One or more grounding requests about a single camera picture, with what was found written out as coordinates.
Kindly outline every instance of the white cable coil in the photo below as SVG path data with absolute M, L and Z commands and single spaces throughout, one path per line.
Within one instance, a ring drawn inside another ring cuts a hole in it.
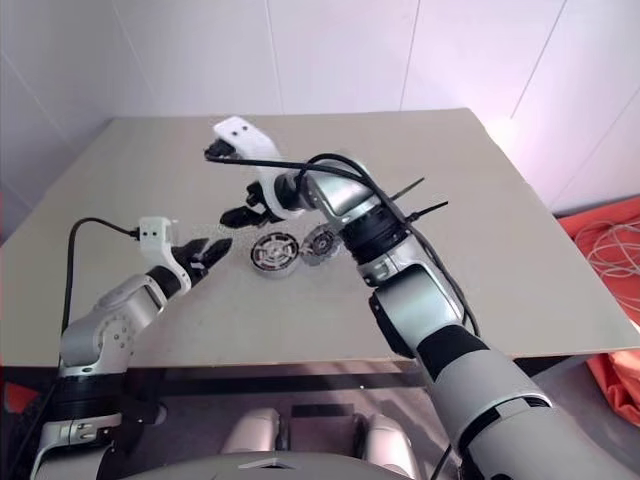
M 585 241 L 589 232 L 603 228 L 586 254 L 593 269 L 602 279 L 640 276 L 640 243 L 620 239 L 622 233 L 640 234 L 640 220 L 621 224 L 608 221 L 591 223 L 576 234 L 575 244 L 580 248 L 581 242 Z M 613 256 L 620 252 L 624 258 L 613 260 Z M 634 312 L 640 312 L 640 297 L 612 293 L 621 305 Z

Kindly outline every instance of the orange cloth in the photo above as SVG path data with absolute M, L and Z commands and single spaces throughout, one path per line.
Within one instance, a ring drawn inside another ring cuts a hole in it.
M 580 230 L 598 221 L 622 224 L 638 220 L 640 220 L 640 197 L 565 217 L 559 221 L 569 236 L 575 238 Z M 607 228 L 608 226 L 603 224 L 581 236 L 579 248 L 585 256 L 592 250 L 598 234 L 603 233 Z M 640 243 L 640 233 L 623 232 L 620 234 L 620 240 Z M 609 258 L 613 253 L 615 253 L 613 249 L 608 250 L 608 261 L 624 258 L 622 252 L 617 258 L 615 256 Z M 638 275 L 627 278 L 604 277 L 602 280 L 615 295 L 640 296 L 640 276 Z M 640 325 L 640 313 L 624 305 L 621 306 L 629 318 Z M 640 426 L 640 350 L 603 353 L 591 358 L 587 363 L 613 410 L 632 424 Z
M 31 401 L 38 396 L 38 392 L 30 388 L 6 383 L 4 385 L 4 409 L 8 413 L 22 413 Z

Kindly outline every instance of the gray table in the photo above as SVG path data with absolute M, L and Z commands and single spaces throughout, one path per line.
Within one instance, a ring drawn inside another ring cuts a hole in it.
M 231 235 L 228 258 L 177 299 L 141 336 L 133 365 L 212 366 L 393 358 L 367 306 L 369 289 L 348 256 L 302 267 L 280 281 L 248 261 L 264 230 L 223 231 L 251 168 L 206 163 L 219 119 L 114 120 L 50 189 L 2 249 L 5 365 L 57 361 L 66 240 L 80 217 L 132 227 L 138 218 L 179 220 L 182 240 Z M 421 219 L 466 292 L 486 340 L 513 357 L 640 347 L 640 335 L 553 217 L 468 110 L 254 117 L 291 159 L 342 151 L 363 161 L 389 193 L 426 176 L 405 211 L 444 199 Z M 299 239 L 310 214 L 269 227 Z M 99 226 L 78 238 L 72 318 L 147 269 L 138 246 Z

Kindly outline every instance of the gear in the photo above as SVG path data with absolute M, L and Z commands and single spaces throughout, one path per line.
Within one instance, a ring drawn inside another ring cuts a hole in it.
M 302 242 L 302 261 L 315 267 L 335 257 L 340 251 L 342 240 L 328 223 L 318 225 Z
M 283 232 L 260 237 L 251 249 L 251 263 L 258 273 L 267 278 L 290 275 L 300 261 L 300 246 L 296 239 Z

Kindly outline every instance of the wall tile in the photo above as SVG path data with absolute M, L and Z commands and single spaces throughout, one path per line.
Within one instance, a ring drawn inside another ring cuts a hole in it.
M 3 0 L 2 49 L 76 152 L 114 115 L 154 113 L 110 1 Z
M 636 0 L 569 0 L 564 8 L 506 149 L 547 205 L 557 205 L 640 85 L 639 19 Z
M 31 208 L 10 187 L 0 185 L 0 243 L 15 232 L 30 212 Z
M 280 112 L 264 2 L 115 5 L 162 115 Z
M 286 113 L 398 110 L 417 0 L 269 0 Z
M 0 76 L 0 175 L 34 206 L 75 153 L 4 58 Z
M 422 0 L 402 108 L 509 117 L 562 0 Z
M 551 208 L 556 211 L 640 195 L 640 94 Z

